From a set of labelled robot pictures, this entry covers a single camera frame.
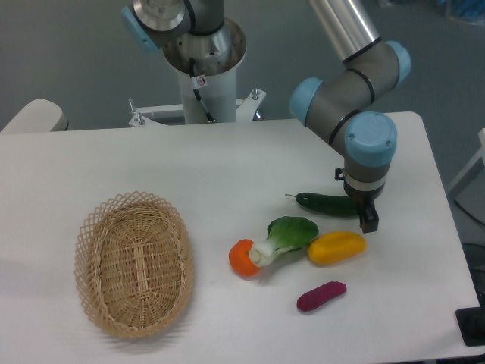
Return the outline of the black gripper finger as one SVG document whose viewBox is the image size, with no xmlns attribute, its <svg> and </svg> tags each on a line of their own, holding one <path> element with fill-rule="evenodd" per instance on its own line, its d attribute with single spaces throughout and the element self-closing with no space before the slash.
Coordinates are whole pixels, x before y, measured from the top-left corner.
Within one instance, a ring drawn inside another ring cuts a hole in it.
<svg viewBox="0 0 485 364">
<path fill-rule="evenodd" d="M 363 233 L 373 233 L 378 230 L 379 215 L 373 202 L 365 202 L 358 207 L 360 228 Z"/>
</svg>

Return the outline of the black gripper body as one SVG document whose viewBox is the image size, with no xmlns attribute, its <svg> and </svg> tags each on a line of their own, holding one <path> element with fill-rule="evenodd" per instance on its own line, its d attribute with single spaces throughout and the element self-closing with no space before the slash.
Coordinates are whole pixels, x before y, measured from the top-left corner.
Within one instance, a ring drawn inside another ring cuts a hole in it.
<svg viewBox="0 0 485 364">
<path fill-rule="evenodd" d="M 375 199 L 382 193 L 383 184 L 345 180 L 344 190 L 357 204 L 359 212 L 370 212 L 375 210 Z"/>
</svg>

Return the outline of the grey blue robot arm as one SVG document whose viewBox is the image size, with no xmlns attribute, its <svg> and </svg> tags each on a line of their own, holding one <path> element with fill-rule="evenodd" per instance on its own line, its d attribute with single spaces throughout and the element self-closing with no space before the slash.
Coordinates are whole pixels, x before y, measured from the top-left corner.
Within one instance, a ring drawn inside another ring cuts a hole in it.
<svg viewBox="0 0 485 364">
<path fill-rule="evenodd" d="M 343 65 L 331 82 L 316 77 L 294 90 L 289 110 L 304 126 L 343 157 L 335 173 L 355 203 L 361 229 L 375 232 L 381 194 L 396 151 L 393 120 L 370 110 L 411 70 L 408 51 L 384 42 L 359 1 L 313 1 Z M 222 1 L 133 1 L 124 7 L 125 27 L 148 53 L 162 52 L 177 72 L 185 122 L 239 120 L 236 69 L 246 53 L 241 28 Z"/>
</svg>

